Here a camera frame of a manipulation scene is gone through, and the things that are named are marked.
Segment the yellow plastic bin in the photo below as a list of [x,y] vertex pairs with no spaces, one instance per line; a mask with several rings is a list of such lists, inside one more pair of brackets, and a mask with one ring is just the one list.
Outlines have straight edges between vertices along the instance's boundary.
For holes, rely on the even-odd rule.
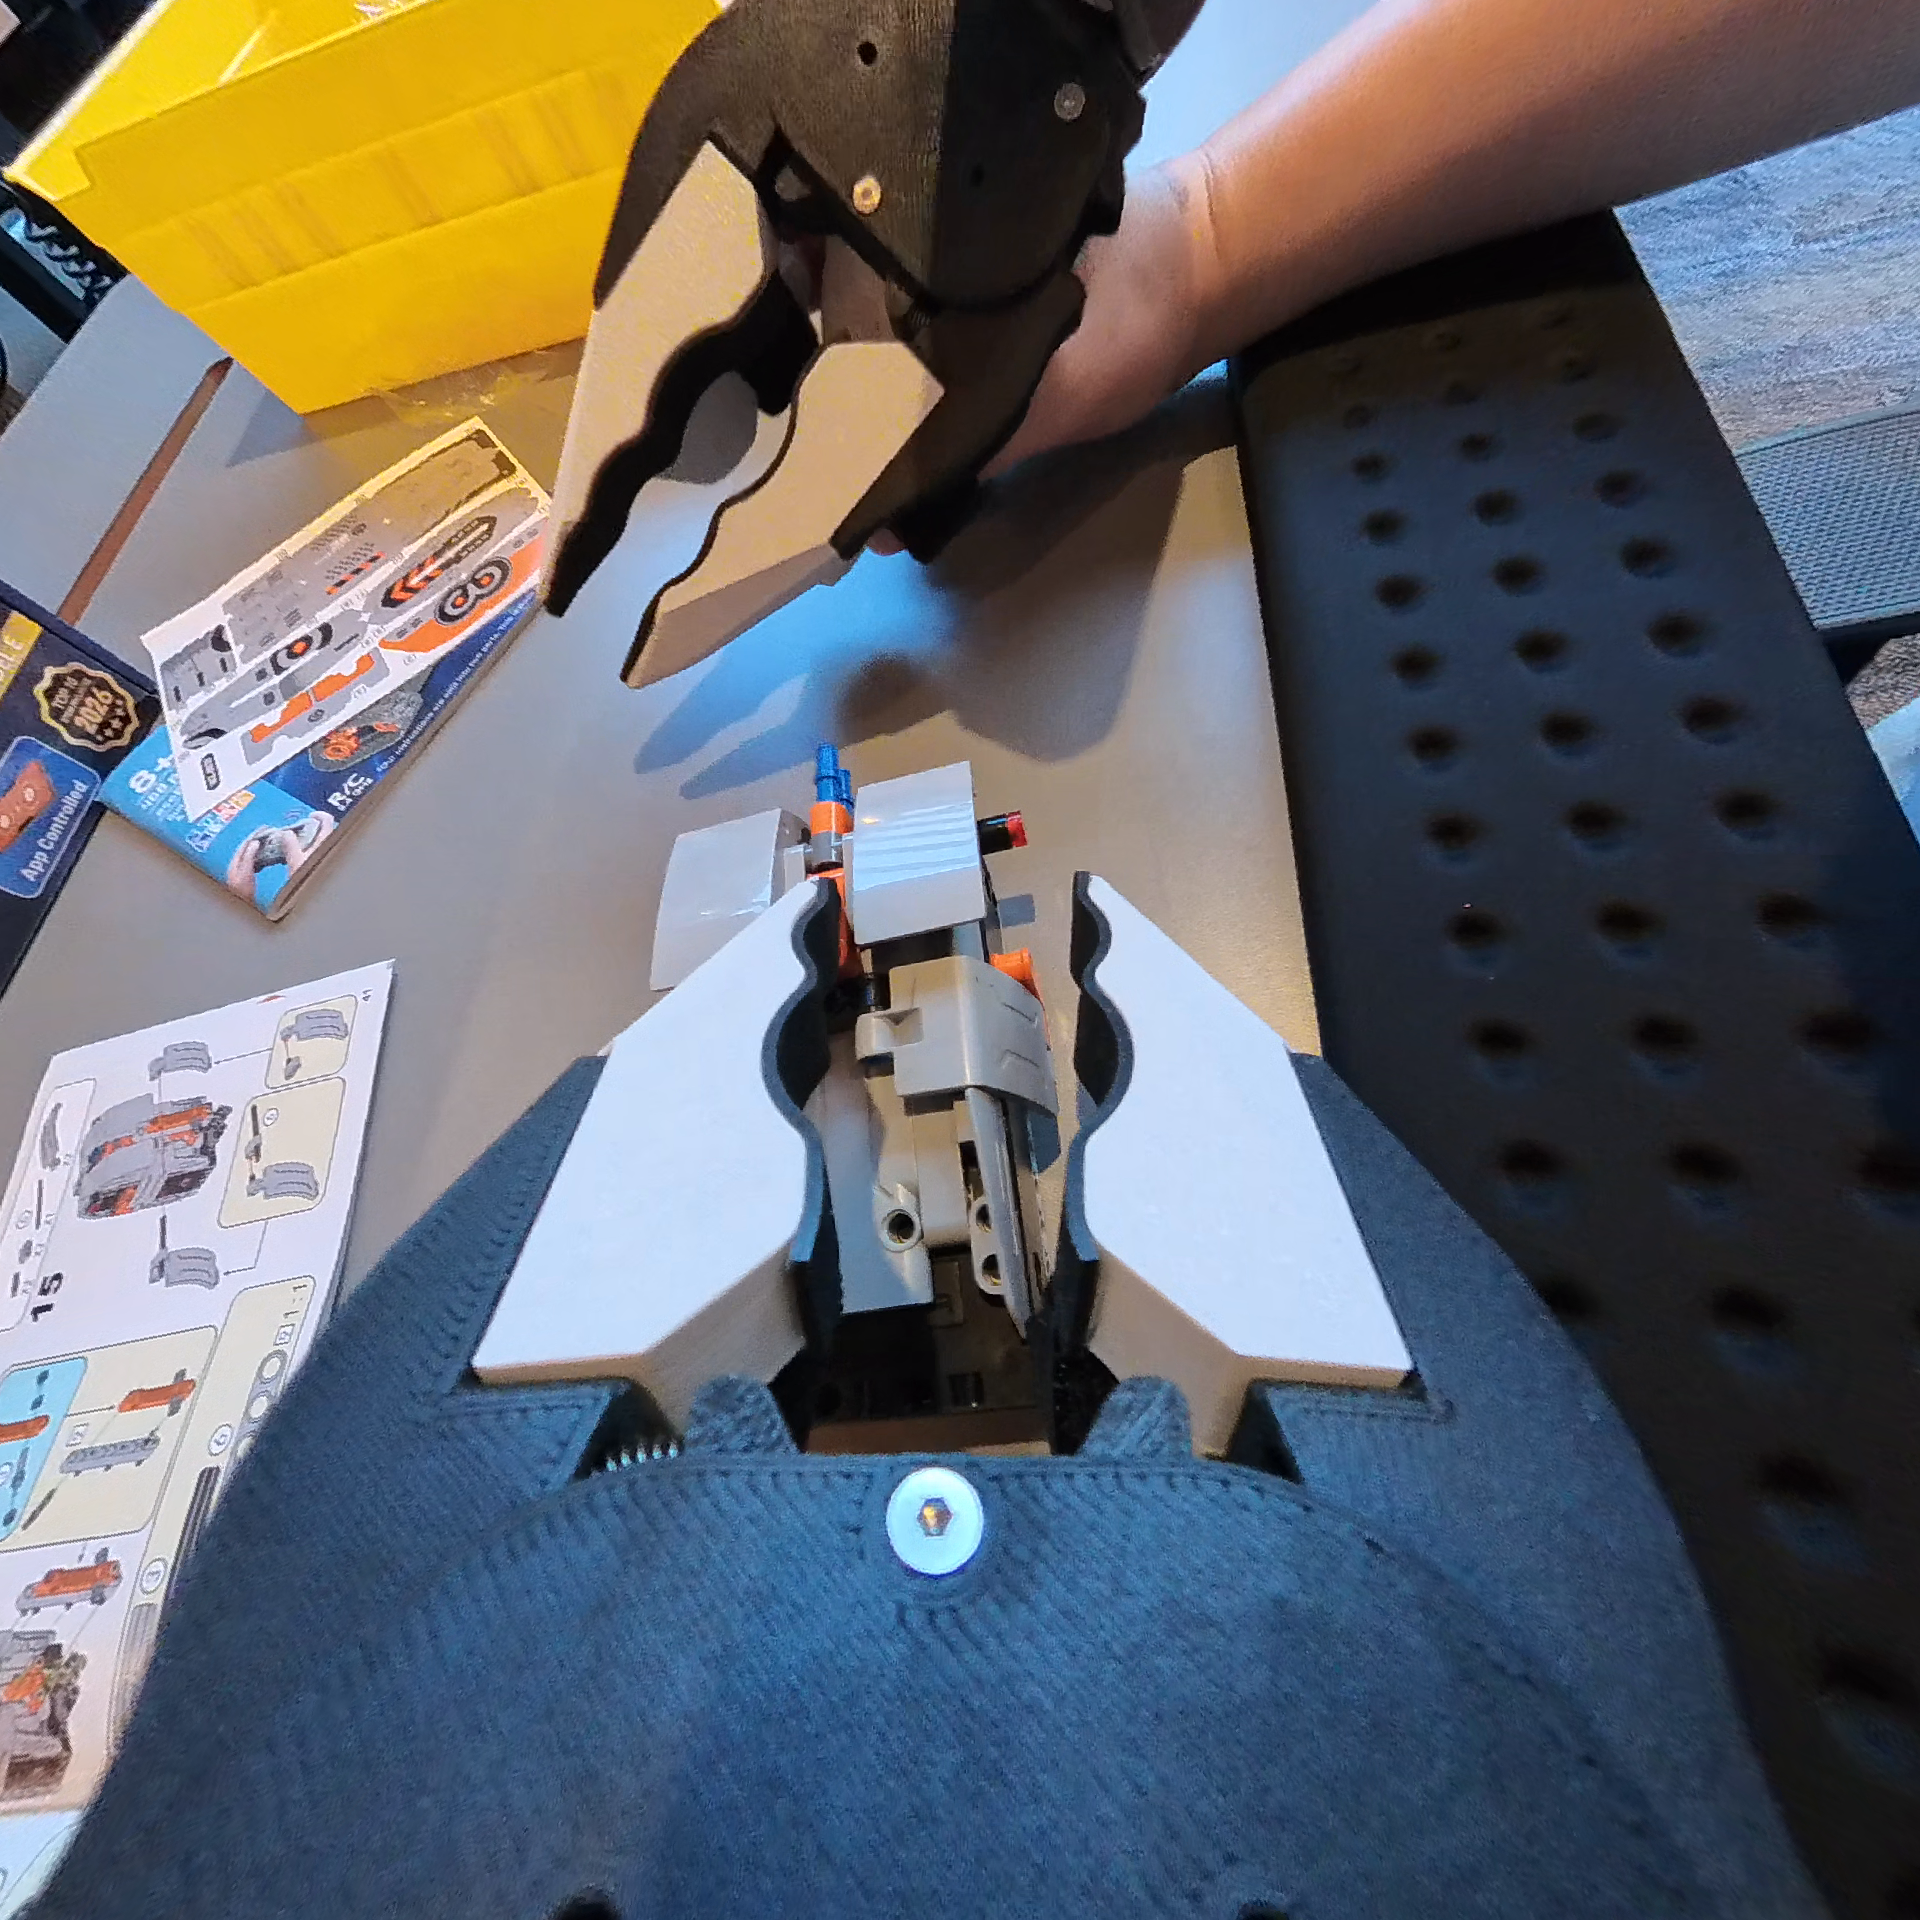
[[301,415],[563,344],[713,2],[168,2],[10,180]]

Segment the small blue booklet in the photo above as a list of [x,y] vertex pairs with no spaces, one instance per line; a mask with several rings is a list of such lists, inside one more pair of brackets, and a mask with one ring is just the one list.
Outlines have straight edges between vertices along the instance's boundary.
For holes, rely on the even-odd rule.
[[437,665],[423,666],[352,719],[328,722],[293,761],[190,820],[167,727],[157,727],[103,786],[103,804],[226,886],[267,920],[293,907],[311,868],[378,788],[423,748],[534,608],[525,588]]

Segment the grey desk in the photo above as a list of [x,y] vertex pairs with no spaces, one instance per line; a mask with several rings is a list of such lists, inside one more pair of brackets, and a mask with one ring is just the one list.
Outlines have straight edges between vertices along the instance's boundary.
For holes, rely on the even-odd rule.
[[[820,341],[798,384],[827,347],[898,342],[883,280],[849,244],[798,232],[779,246]],[[1226,389],[1181,393],[1145,426],[1011,479],[981,475],[937,556],[876,533],[835,582],[667,680],[626,685],[649,604],[779,459],[798,391],[769,415],[723,375],[556,617],[560,442],[530,550],[537,614],[434,735],[426,775],[384,780],[372,824],[328,840],[286,918],[112,814],[4,995],[6,1158],[54,1056],[393,962],[352,1197],[354,1223],[381,1224],[537,1093],[537,1071],[584,1067],[588,1104],[613,1045],[670,995],[652,964],[682,834],[764,810],[807,823],[825,746],[860,788],[969,762],[974,812],[1019,812],[1024,828],[988,875],[1004,945],[1030,956],[1059,1089],[1061,1143],[1037,1183],[1047,1289],[1027,1336],[1050,1412],[1055,1362],[1091,1352],[1055,1323],[1066,1164],[1091,1108],[1074,1067],[1077,876],[1109,883],[1235,998],[1236,976],[1189,946],[1208,918],[1255,936],[1262,971],[1298,960],[1288,993],[1313,995]],[[559,1125],[533,1200],[508,1206],[520,1224],[505,1266],[452,1336],[456,1384],[537,1386],[489,1384],[473,1355],[584,1108]],[[620,1382],[661,1412],[629,1380],[566,1382]]]

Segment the person's right hand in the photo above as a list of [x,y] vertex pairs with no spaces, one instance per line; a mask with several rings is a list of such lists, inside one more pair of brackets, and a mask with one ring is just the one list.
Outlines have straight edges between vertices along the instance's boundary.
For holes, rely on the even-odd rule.
[[1091,239],[1077,265],[1081,320],[984,476],[1123,433],[1202,369],[1219,267],[1210,180],[1189,152],[1128,182],[1117,232]]

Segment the blue robot kit box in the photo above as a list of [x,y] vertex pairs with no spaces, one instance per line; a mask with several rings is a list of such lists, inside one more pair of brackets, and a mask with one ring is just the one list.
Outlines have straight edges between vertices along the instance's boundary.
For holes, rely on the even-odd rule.
[[87,848],[106,778],[159,715],[142,673],[3,586],[3,986]]

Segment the sticker sheet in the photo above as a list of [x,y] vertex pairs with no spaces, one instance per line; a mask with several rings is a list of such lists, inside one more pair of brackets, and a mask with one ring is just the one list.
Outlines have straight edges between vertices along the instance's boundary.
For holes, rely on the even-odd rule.
[[452,625],[499,588],[501,536],[547,523],[551,498],[499,434],[471,418],[409,455],[144,636],[180,751],[232,732],[267,738],[283,709],[357,661],[411,611],[456,597]]

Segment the grey building block robot model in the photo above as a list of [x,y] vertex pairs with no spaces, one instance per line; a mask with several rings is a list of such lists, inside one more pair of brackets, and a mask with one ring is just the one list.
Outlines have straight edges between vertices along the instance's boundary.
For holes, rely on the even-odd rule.
[[807,1107],[840,1317],[786,1392],[819,1453],[1048,1453],[1029,1336],[1059,1086],[1034,962],[1004,942],[990,875],[1024,845],[1019,812],[976,812],[969,762],[860,786],[825,745],[807,823],[764,810],[670,852],[661,995],[801,883],[829,879],[842,902],[829,1069]]

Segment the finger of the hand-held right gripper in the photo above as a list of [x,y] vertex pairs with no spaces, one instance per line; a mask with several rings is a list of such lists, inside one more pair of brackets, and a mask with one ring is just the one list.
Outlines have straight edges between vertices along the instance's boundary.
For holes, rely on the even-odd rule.
[[836,534],[943,393],[901,342],[822,349],[798,384],[779,456],[720,507],[695,565],[647,607],[625,682],[667,680],[842,579],[850,562]]
[[698,147],[597,298],[552,495],[547,613],[569,613],[613,554],[723,375],[747,381],[759,410],[777,417],[819,349],[757,182],[720,148]]

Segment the person's right forearm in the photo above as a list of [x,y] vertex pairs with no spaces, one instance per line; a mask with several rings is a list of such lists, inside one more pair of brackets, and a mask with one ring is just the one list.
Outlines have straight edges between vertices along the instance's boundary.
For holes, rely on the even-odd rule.
[[1205,145],[1198,351],[1917,95],[1914,2],[1377,4]]

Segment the clear plastic wrapper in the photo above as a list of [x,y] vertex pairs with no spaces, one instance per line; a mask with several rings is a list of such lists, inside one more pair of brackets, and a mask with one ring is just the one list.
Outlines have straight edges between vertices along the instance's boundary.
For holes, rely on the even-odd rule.
[[583,352],[578,341],[534,349],[383,391],[372,401],[425,440],[465,420],[485,420],[527,467],[555,472]]

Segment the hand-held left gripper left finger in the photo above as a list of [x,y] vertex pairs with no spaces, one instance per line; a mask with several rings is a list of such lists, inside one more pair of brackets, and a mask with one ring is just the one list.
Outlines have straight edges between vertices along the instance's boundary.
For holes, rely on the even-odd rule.
[[810,879],[610,1046],[473,1355],[494,1386],[634,1382],[682,1429],[839,1306],[820,1136],[842,904]]

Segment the open instruction booklet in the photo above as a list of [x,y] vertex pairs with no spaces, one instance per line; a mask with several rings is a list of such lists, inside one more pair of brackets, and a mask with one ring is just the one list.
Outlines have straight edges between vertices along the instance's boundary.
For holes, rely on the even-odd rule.
[[3,1259],[3,1803],[82,1808],[340,1281],[395,964],[69,1048]]

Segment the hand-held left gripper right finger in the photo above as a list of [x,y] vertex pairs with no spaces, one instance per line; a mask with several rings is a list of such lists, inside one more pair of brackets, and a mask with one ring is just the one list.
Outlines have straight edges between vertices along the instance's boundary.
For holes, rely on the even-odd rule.
[[1173,1382],[1223,1454],[1258,1382],[1399,1388],[1415,1359],[1280,1034],[1117,889],[1073,884],[1073,1067],[1055,1325]]

